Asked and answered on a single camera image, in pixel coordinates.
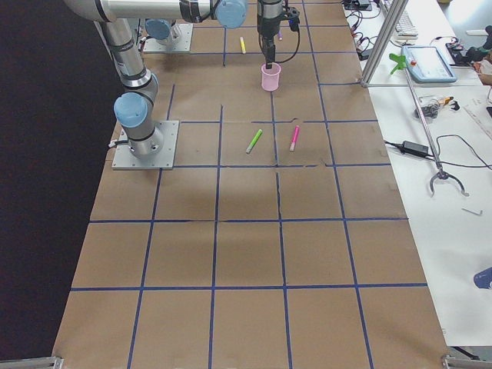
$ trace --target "black wall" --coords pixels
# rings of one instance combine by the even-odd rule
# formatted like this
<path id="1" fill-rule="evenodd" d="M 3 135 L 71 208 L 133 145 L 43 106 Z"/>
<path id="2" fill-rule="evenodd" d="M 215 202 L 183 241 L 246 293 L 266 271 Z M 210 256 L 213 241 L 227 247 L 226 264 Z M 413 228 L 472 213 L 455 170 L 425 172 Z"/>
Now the black wall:
<path id="1" fill-rule="evenodd" d="M 115 124 L 118 76 L 62 0 L 0 1 L 0 360 L 50 356 Z"/>

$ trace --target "yellow marker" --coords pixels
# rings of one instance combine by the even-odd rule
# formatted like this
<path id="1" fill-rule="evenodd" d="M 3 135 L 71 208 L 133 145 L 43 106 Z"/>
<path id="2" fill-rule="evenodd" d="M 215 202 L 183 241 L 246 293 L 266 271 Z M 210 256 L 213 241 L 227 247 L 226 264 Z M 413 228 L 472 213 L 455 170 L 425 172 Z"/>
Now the yellow marker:
<path id="1" fill-rule="evenodd" d="M 239 41 L 241 42 L 241 51 L 243 54 L 246 54 L 246 46 L 244 46 L 244 38 L 241 36 L 239 38 Z"/>

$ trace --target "blue joint cap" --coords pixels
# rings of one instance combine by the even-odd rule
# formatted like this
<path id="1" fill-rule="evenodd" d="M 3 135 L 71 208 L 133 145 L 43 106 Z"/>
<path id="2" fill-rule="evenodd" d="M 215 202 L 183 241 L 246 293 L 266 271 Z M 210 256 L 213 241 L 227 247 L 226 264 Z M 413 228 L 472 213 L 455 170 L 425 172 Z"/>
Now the blue joint cap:
<path id="1" fill-rule="evenodd" d="M 115 101 L 115 115 L 125 128 L 135 128 L 147 118 L 148 106 L 145 99 L 134 92 L 127 92 Z"/>
<path id="2" fill-rule="evenodd" d="M 248 0 L 221 0 L 215 18 L 225 28 L 241 27 L 248 13 Z"/>
<path id="3" fill-rule="evenodd" d="M 165 19 L 146 19 L 145 30 L 156 40 L 165 40 L 171 34 L 171 23 Z"/>
<path id="4" fill-rule="evenodd" d="M 492 268 L 485 269 L 474 276 L 475 285 L 478 288 L 492 288 Z"/>

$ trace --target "green clip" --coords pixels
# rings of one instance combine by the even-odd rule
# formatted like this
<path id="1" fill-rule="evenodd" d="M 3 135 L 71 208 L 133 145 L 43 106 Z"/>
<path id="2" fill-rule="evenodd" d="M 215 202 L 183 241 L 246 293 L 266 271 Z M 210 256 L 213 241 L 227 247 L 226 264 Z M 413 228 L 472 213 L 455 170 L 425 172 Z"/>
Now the green clip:
<path id="1" fill-rule="evenodd" d="M 393 70 L 391 71 L 391 75 L 395 73 L 396 71 L 400 71 L 402 69 L 405 69 L 407 67 L 407 59 L 405 58 L 405 55 L 396 55 L 396 54 L 390 54 L 390 59 L 397 63 Z"/>

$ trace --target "marker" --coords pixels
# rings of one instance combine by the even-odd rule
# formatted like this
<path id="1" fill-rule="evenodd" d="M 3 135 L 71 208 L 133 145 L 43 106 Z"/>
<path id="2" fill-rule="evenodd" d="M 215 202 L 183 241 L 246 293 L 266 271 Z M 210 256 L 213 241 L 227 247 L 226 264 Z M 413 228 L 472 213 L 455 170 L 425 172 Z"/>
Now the marker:
<path id="1" fill-rule="evenodd" d="M 242 53 L 243 54 L 246 54 L 246 46 L 244 45 L 244 38 L 243 38 L 243 36 L 241 36 L 239 38 L 239 42 L 241 43 L 241 51 L 242 51 Z"/>
<path id="2" fill-rule="evenodd" d="M 246 149 L 246 154 L 249 154 L 251 150 L 253 150 L 253 147 L 256 145 L 258 142 L 258 139 L 261 137 L 261 134 L 263 133 L 263 130 L 258 129 L 258 132 L 256 132 L 256 135 L 254 135 L 253 139 L 251 140 L 248 148 Z"/>
<path id="3" fill-rule="evenodd" d="M 298 137 L 299 137 L 299 126 L 296 125 L 294 128 L 294 134 L 292 135 L 292 139 L 291 139 L 290 151 L 293 151 L 295 149 L 295 143 L 298 141 Z"/>

